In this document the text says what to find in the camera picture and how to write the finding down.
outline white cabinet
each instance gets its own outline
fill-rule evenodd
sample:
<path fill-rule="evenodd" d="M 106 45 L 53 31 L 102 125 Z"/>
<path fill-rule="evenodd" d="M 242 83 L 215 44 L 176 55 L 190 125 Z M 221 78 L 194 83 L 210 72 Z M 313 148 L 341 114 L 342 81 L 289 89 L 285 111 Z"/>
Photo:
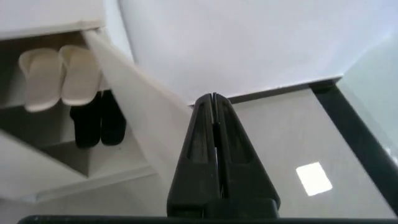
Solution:
<path fill-rule="evenodd" d="M 60 2 L 55 10 L 62 4 L 78 7 L 77 1 Z M 84 2 L 82 8 L 101 8 L 100 1 L 79 2 Z M 76 13 L 88 12 L 80 9 Z M 39 202 L 156 172 L 165 187 L 170 187 L 191 110 L 110 44 L 104 30 L 98 29 L 101 16 L 87 19 L 98 23 L 71 22 L 76 14 L 63 16 L 65 20 L 43 20 L 41 25 L 18 21 L 16 30 L 0 22 L 0 197 Z M 58 102 L 39 113 L 23 108 L 25 80 L 17 67 L 18 56 L 32 48 L 59 49 L 66 44 L 85 45 L 95 55 L 103 72 L 100 90 L 112 89 L 127 121 L 121 144 L 99 143 L 90 150 L 79 150 L 69 106 Z"/>

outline floor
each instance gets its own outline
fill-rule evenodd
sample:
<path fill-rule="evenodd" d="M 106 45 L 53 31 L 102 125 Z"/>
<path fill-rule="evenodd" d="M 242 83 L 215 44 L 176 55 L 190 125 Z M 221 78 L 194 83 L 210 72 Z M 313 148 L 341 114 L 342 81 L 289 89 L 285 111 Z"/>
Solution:
<path fill-rule="evenodd" d="M 395 217 L 311 90 L 234 108 L 278 191 L 281 217 Z M 296 169 L 314 162 L 331 189 L 308 196 Z M 3 200 L 0 217 L 16 223 L 30 214 L 164 216 L 167 192 L 158 186 L 159 176 L 152 175 L 38 205 Z"/>

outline cabinet door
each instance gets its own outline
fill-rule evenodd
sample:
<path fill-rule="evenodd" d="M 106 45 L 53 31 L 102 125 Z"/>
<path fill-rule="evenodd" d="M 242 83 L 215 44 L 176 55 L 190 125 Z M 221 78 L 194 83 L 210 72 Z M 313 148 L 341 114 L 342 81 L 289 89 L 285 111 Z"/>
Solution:
<path fill-rule="evenodd" d="M 111 45 L 100 30 L 83 35 L 95 54 L 142 153 L 170 187 L 191 109 Z"/>
<path fill-rule="evenodd" d="M 74 184 L 85 177 L 0 131 L 0 197 L 19 199 Z"/>

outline shelf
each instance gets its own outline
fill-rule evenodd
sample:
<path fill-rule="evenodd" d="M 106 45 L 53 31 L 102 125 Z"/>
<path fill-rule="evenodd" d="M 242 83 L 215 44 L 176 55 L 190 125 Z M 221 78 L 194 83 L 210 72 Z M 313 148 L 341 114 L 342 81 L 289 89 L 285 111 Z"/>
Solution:
<path fill-rule="evenodd" d="M 117 146 L 104 146 L 99 142 L 90 150 L 77 148 L 69 110 L 69 106 L 61 103 L 39 113 L 29 113 L 21 107 L 0 110 L 0 129 L 89 178 L 113 175 L 146 164 L 129 127 L 123 142 Z"/>
<path fill-rule="evenodd" d="M 21 199 L 26 202 L 41 202 L 156 173 L 143 157 L 130 128 L 127 128 L 123 142 L 117 146 L 98 143 L 89 150 L 81 150 L 74 142 L 67 142 L 41 151 L 83 174 L 86 180 L 27 195 Z"/>
<path fill-rule="evenodd" d="M 147 165 L 132 131 L 126 129 L 121 144 L 104 146 L 100 141 L 90 149 L 79 149 L 75 142 L 66 142 L 41 149 L 52 158 L 68 165 L 89 179 L 96 179 L 134 170 Z"/>
<path fill-rule="evenodd" d="M 134 170 L 130 170 L 124 172 L 122 174 L 116 174 L 113 176 L 107 176 L 97 179 L 88 179 L 84 182 L 80 182 L 77 184 L 69 185 L 66 187 L 48 190 L 45 192 L 41 192 L 35 195 L 29 195 L 27 197 L 22 198 L 22 201 L 30 202 L 30 203 L 39 203 L 47 200 L 63 197 L 70 194 L 76 194 L 82 191 L 97 189 L 98 187 L 104 187 L 111 184 L 120 183 L 122 181 L 137 179 L 140 177 L 145 177 L 148 175 L 154 175 L 156 171 L 150 166 L 144 166 L 141 168 L 137 168 Z"/>
<path fill-rule="evenodd" d="M 97 0 L 2 0 L 0 9 L 0 39 L 86 30 L 105 25 L 103 2 Z"/>
<path fill-rule="evenodd" d="M 0 129 L 35 148 L 71 142 L 75 140 L 75 126 L 69 111 L 62 102 L 37 113 L 21 106 L 0 110 Z"/>

